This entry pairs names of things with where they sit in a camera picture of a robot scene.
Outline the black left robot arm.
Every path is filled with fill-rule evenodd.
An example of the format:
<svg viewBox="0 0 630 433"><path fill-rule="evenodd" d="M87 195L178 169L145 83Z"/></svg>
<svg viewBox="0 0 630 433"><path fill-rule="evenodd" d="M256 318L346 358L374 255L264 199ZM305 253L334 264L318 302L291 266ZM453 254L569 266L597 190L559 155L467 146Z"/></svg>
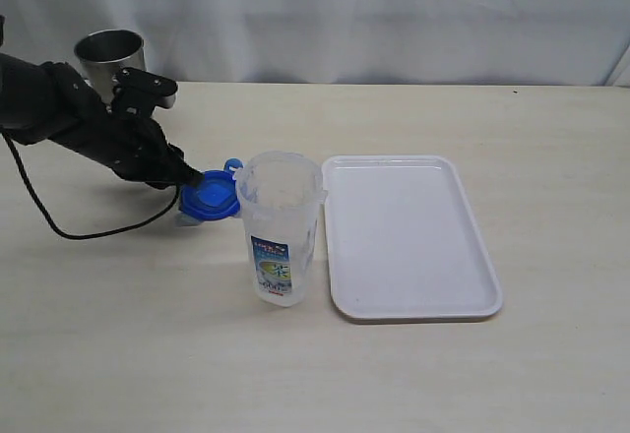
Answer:
<svg viewBox="0 0 630 433"><path fill-rule="evenodd" d="M123 180L154 188L197 186L201 171L184 160L155 121L174 103L177 84L133 66L110 75L112 98L65 62L36 65L1 57L1 131L23 145L51 141L98 162Z"/></svg>

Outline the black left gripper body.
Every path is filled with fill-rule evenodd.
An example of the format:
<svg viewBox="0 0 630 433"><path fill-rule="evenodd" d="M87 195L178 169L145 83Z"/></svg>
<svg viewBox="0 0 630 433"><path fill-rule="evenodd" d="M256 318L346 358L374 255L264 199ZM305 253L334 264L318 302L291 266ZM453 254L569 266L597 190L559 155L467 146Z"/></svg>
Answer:
<svg viewBox="0 0 630 433"><path fill-rule="evenodd" d="M170 185L170 144L152 118L155 96L141 92L133 101L109 106L69 64L48 62L46 73L57 96L49 141L126 181L158 189Z"/></svg>

